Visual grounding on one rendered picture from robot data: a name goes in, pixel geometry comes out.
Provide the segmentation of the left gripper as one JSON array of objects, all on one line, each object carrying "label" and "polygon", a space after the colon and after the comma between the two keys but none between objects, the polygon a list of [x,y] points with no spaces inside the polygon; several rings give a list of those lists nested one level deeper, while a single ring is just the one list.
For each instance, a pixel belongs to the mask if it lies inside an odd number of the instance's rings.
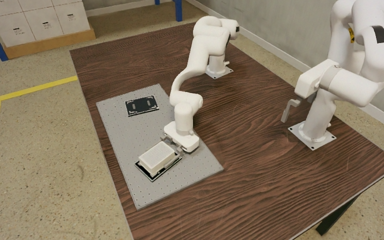
[{"label": "left gripper", "polygon": [[321,89],[320,81],[327,69],[332,65],[336,65],[339,67],[339,63],[327,59],[300,75],[294,90],[294,93],[297,95],[297,99],[291,99],[288,101],[286,109],[284,109],[281,117],[281,121],[283,123],[285,123],[288,119],[291,105],[294,107],[298,107],[302,103],[302,101],[307,97],[307,102],[314,102],[318,90]]}]

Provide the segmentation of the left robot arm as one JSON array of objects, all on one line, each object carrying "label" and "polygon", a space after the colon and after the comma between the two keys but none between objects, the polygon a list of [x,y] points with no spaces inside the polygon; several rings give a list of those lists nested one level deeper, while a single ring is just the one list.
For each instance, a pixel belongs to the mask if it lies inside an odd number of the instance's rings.
[{"label": "left robot arm", "polygon": [[[348,23],[353,23],[353,30]],[[384,88],[384,0],[336,1],[330,31],[327,59],[339,66],[330,66],[322,76],[305,123],[298,128],[311,143],[325,140],[335,101],[363,108]],[[354,50],[355,41],[365,51]]]}]

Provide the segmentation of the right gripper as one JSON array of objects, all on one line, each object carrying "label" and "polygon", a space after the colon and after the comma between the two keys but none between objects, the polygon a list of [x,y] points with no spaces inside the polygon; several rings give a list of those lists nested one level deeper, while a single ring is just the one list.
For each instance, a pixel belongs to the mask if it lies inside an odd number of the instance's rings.
[{"label": "right gripper", "polygon": [[[164,136],[165,135],[165,136]],[[195,148],[199,146],[199,137],[195,134],[189,134],[189,135],[179,135],[176,132],[176,124],[175,121],[172,121],[168,125],[164,127],[164,135],[162,134],[160,136],[160,140],[151,145],[149,148],[146,149],[146,152],[153,148],[155,145],[160,143],[161,141],[165,141],[168,139],[170,142],[176,143],[176,146],[178,147],[176,151],[179,153],[177,156],[175,156],[173,159],[170,159],[168,162],[166,162],[163,167],[166,169],[171,164],[174,163],[175,160],[177,160],[180,156],[183,154],[184,149],[186,152],[192,152]]]}]

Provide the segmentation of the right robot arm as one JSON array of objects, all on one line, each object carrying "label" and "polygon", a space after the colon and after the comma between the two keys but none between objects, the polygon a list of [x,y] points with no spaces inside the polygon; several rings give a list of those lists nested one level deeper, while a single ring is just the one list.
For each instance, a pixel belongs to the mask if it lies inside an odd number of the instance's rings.
[{"label": "right robot arm", "polygon": [[230,63],[225,62],[225,50],[229,41],[237,39],[239,33],[239,24],[232,19],[205,16],[195,24],[187,67],[175,78],[169,97],[169,103],[174,107],[175,130],[179,135],[194,134],[193,116],[203,105],[201,95],[179,91],[181,84],[206,70],[212,75],[224,74],[225,66]]}]

